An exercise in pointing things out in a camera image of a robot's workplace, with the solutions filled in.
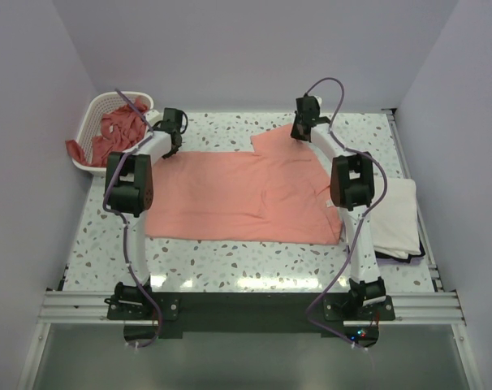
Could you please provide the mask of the salmon pink t shirt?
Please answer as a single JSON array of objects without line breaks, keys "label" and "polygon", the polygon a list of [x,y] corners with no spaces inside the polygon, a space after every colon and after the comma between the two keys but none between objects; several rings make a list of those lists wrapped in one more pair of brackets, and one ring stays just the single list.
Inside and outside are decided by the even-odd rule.
[{"label": "salmon pink t shirt", "polygon": [[330,177],[286,125],[252,136],[251,152],[179,152],[153,166],[145,233],[196,241],[337,245]]}]

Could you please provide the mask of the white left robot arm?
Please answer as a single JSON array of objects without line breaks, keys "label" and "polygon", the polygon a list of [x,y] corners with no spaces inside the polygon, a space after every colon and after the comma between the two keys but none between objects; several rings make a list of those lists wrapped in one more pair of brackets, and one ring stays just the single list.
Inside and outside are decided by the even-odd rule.
[{"label": "white left robot arm", "polygon": [[136,145],[109,154],[102,207],[122,220],[125,276],[131,281],[117,283],[107,304],[113,312],[132,314],[137,319],[162,319],[152,297],[150,271],[145,256],[145,222],[153,203],[153,165],[174,156],[188,127],[187,114],[175,108],[162,113],[150,110],[139,114],[145,134]]}]

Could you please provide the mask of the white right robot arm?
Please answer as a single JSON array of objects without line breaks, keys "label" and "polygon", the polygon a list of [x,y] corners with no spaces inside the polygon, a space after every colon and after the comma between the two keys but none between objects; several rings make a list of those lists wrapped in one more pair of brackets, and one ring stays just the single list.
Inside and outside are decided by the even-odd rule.
[{"label": "white right robot arm", "polygon": [[346,146],[333,130],[328,133],[329,141],[320,136],[315,145],[331,160],[330,199],[343,219],[348,240],[344,265],[351,271],[350,290],[342,309],[357,319],[366,319],[377,304],[386,300],[386,287],[373,247],[370,212],[385,197],[388,180],[383,180],[383,192],[374,200],[373,168],[379,163],[370,153]]}]

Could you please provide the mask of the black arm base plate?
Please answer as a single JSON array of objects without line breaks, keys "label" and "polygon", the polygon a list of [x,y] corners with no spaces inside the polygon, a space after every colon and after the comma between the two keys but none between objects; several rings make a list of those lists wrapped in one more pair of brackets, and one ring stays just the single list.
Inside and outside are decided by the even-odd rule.
[{"label": "black arm base plate", "polygon": [[152,292],[152,297],[161,309],[159,321],[113,312],[107,304],[106,317],[123,323],[125,340],[180,339],[187,333],[304,333],[369,347],[378,341],[380,325],[396,319],[391,297],[344,312],[346,292],[328,293],[319,302],[311,292]]}]

